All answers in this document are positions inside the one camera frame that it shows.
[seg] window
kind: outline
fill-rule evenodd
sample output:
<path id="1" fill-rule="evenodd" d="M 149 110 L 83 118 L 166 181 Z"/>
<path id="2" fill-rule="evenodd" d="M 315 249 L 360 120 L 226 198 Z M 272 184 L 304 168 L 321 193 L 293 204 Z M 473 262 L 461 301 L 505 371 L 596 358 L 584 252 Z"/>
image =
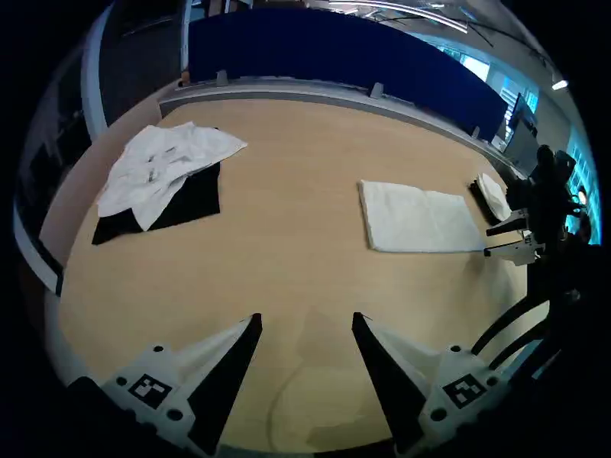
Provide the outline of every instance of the window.
<path id="1" fill-rule="evenodd" d="M 598 180 L 596 178 L 596 169 L 594 164 L 589 160 L 590 155 L 586 154 L 587 147 L 581 141 L 577 132 L 571 133 L 569 140 L 568 153 L 575 159 L 575 169 L 573 175 L 569 179 L 568 187 L 572 195 L 579 192 L 579 188 L 583 186 L 586 189 L 587 204 L 586 212 L 592 223 L 591 244 L 600 244 L 601 242 L 601 220 L 600 220 L 600 194 L 598 190 Z M 567 217 L 567 227 L 569 232 L 575 233 L 579 222 L 576 218 Z"/>
<path id="2" fill-rule="evenodd" d="M 461 59 L 461 63 L 467 67 L 471 72 L 475 73 L 479 79 L 486 82 L 488 78 L 488 71 L 490 70 L 490 65 L 481 60 L 474 59 L 471 56 L 463 55 Z"/>

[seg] computer monitor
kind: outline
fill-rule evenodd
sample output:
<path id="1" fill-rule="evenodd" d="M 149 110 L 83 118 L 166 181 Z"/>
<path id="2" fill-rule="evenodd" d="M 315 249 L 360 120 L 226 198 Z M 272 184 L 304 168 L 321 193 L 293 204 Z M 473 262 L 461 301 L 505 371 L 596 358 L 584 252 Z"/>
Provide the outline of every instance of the computer monitor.
<path id="1" fill-rule="evenodd" d="M 531 111 L 529 104 L 526 103 L 526 98 L 522 94 L 518 94 L 516 104 L 513 106 L 513 113 L 507 124 L 512 131 L 516 130 L 518 123 L 522 121 L 525 126 L 536 137 L 537 134 L 537 118 Z"/>

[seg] white folded cloth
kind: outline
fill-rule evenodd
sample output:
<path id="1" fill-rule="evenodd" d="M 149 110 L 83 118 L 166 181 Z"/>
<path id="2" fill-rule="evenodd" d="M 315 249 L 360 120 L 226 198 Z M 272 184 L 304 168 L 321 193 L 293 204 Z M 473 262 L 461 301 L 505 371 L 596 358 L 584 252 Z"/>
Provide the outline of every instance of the white folded cloth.
<path id="1" fill-rule="evenodd" d="M 142 230 L 147 231 L 189 175 L 246 146 L 233 135 L 192 122 L 170 129 L 146 126 L 125 145 L 112 166 L 98 200 L 98 216 L 131 208 Z"/>
<path id="2" fill-rule="evenodd" d="M 475 180 L 477 187 L 486 199 L 490 210 L 499 221 L 505 221 L 511 215 L 511 208 L 507 204 L 505 193 L 499 183 L 491 179 L 486 173 L 480 173 Z"/>
<path id="3" fill-rule="evenodd" d="M 359 191 L 374 250 L 456 253 L 486 246 L 461 195 L 368 181 Z"/>

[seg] blue panel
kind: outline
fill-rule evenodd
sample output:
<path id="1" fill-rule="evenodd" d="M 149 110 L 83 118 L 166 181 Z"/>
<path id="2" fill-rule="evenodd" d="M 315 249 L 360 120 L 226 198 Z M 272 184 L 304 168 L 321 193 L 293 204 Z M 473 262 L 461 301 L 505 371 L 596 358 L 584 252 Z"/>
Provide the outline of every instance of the blue panel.
<path id="1" fill-rule="evenodd" d="M 507 104 L 459 62 L 382 24 L 329 11 L 255 9 L 194 22 L 193 82 L 241 76 L 292 76 L 372 88 L 432 110 L 492 140 Z"/>

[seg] white cloth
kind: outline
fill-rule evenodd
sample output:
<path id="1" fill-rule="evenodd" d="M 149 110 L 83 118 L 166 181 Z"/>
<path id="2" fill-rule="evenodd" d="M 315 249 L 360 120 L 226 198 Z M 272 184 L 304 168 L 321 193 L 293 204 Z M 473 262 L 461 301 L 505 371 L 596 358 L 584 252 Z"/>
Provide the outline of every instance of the white cloth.
<path id="1" fill-rule="evenodd" d="M 499 183 L 491 179 L 486 173 L 480 173 L 475 181 L 496 219 L 505 221 L 509 218 L 511 208 L 507 204 L 505 193 Z"/>
<path id="2" fill-rule="evenodd" d="M 456 253 L 486 246 L 461 195 L 368 181 L 359 191 L 374 250 Z"/>
<path id="3" fill-rule="evenodd" d="M 125 145 L 112 166 L 98 200 L 98 216 L 131 208 L 142 230 L 147 231 L 189 175 L 246 146 L 233 135 L 192 122 L 170 129 L 146 126 Z"/>

